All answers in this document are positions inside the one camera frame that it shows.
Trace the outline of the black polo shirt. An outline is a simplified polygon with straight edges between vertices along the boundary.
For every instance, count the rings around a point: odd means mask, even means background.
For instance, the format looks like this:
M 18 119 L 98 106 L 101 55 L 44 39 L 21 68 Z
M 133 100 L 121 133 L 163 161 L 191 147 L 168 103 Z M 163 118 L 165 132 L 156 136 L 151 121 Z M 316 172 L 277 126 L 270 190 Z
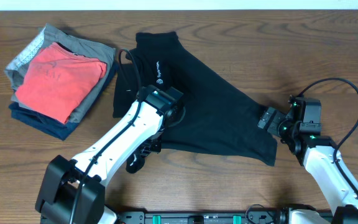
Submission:
M 137 45 L 118 71 L 113 117 L 123 117 L 138 91 L 135 72 L 142 86 L 162 91 L 171 86 L 183 93 L 183 111 L 177 124 L 162 134 L 162 147 L 201 154 L 243 156 L 268 166 L 276 160 L 277 141 L 257 127 L 266 107 L 225 81 L 187 51 L 176 32 L 138 32 Z

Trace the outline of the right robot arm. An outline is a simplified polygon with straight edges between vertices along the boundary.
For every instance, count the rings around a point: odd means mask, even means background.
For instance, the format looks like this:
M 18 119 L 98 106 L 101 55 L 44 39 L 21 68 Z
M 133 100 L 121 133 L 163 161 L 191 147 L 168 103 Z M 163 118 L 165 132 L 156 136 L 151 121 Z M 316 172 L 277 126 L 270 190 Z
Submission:
M 332 218 L 312 208 L 290 208 L 287 223 L 358 223 L 358 181 L 345 165 L 335 142 L 321 135 L 320 106 L 293 104 L 287 114 L 268 108 L 258 127 L 280 138 L 322 191 Z

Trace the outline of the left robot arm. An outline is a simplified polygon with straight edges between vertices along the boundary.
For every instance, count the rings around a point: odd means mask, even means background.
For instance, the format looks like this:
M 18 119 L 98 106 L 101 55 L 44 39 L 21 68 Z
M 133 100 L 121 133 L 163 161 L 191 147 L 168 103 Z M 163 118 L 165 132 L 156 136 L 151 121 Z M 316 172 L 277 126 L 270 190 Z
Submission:
M 123 118 L 100 140 L 65 159 L 48 164 L 35 203 L 41 223 L 116 223 L 105 204 L 113 175 L 136 150 L 143 156 L 160 150 L 160 136 L 176 119 L 182 92 L 153 85 L 142 87 Z

